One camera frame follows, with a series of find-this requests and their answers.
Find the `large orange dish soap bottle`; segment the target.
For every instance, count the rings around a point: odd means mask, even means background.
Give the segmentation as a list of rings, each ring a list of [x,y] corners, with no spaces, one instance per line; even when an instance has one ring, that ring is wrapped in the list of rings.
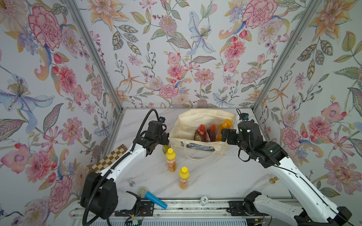
[[[222,140],[222,131],[224,129],[230,129],[232,127],[233,127],[233,125],[232,125],[232,122],[230,120],[228,120],[228,119],[224,120],[224,122],[217,127],[216,141],[221,141]]]

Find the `dark red bottle front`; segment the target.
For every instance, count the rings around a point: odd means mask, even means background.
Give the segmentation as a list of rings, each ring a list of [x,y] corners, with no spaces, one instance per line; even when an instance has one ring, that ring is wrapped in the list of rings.
[[[212,125],[212,126],[207,130],[207,133],[208,133],[210,142],[215,142],[215,141],[216,141],[216,138],[217,138],[216,126],[215,126],[215,125]]]

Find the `dark red bottle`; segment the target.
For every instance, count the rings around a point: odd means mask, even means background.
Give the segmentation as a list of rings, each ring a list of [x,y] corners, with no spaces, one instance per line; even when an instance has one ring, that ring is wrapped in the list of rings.
[[[212,126],[207,130],[207,133],[208,133],[210,142],[215,142],[215,141],[216,141],[216,138],[217,138],[216,126],[215,126],[215,125],[212,125]]]
[[[200,125],[200,127],[196,130],[194,134],[194,140],[200,142],[207,142],[206,128],[204,125]]]

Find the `green dish soap bottle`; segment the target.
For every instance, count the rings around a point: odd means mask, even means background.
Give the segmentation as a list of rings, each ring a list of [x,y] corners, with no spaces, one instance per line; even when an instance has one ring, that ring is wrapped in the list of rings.
[[[166,154],[168,152],[168,149],[169,149],[169,145],[164,145],[163,146],[163,153]]]

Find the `orange bottle yellow cap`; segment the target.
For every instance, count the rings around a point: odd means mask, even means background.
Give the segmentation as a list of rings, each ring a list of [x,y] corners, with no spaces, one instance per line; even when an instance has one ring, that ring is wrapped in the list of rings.
[[[189,185],[189,178],[190,178],[190,174],[189,174],[189,170],[187,167],[182,167],[179,171],[179,187],[181,189],[186,189]]]
[[[169,148],[166,152],[167,167],[169,172],[176,171],[176,152]]]

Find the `cream canvas shopping bag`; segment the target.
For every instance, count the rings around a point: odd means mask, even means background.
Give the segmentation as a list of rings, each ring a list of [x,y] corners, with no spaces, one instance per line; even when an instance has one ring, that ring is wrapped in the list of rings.
[[[214,154],[224,155],[229,145],[221,141],[221,131],[232,129],[236,115],[216,109],[191,109],[178,115],[169,141],[172,147],[182,147],[186,157],[193,161],[203,161]],[[210,152],[204,158],[192,158],[188,150]]]

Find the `orange bottle yellow cap front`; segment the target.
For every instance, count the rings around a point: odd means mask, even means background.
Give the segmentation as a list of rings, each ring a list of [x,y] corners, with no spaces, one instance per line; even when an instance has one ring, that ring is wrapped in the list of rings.
[[[179,187],[181,189],[186,189],[189,185],[189,178],[190,178],[190,174],[189,174],[189,170],[187,167],[182,167],[179,171]]]

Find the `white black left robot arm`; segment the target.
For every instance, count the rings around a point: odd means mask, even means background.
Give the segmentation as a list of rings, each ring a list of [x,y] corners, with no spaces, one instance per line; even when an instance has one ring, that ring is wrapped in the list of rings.
[[[138,213],[140,196],[130,191],[119,194],[117,180],[125,178],[126,173],[151,155],[156,146],[169,144],[166,129],[164,117],[150,121],[148,129],[135,138],[133,146],[116,162],[100,173],[91,172],[86,177],[80,202],[85,208],[83,226],[91,225],[98,218],[109,219],[116,211]]]

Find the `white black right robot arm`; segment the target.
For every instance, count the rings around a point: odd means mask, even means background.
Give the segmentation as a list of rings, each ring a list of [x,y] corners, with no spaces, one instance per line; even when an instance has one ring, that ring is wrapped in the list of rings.
[[[342,226],[348,223],[352,216],[350,210],[337,206],[320,192],[279,144],[264,141],[259,126],[253,120],[241,119],[236,130],[223,129],[222,141],[238,146],[251,160],[269,170],[300,204],[288,205],[253,191],[243,201],[243,209],[247,215],[262,213],[292,226]]]

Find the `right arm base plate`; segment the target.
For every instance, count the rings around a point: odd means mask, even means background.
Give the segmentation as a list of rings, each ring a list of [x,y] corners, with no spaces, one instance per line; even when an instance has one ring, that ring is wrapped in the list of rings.
[[[228,201],[229,208],[227,212],[230,213],[233,217],[265,217],[269,216],[268,214],[259,212],[256,207],[251,202],[241,201]]]

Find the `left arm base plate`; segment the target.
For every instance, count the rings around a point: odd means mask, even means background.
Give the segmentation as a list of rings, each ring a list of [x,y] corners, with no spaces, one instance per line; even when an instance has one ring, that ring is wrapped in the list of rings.
[[[131,215],[134,215],[135,217],[152,217],[154,209],[153,202],[141,199],[141,201],[137,202],[131,210],[116,211],[115,217],[130,217]]]

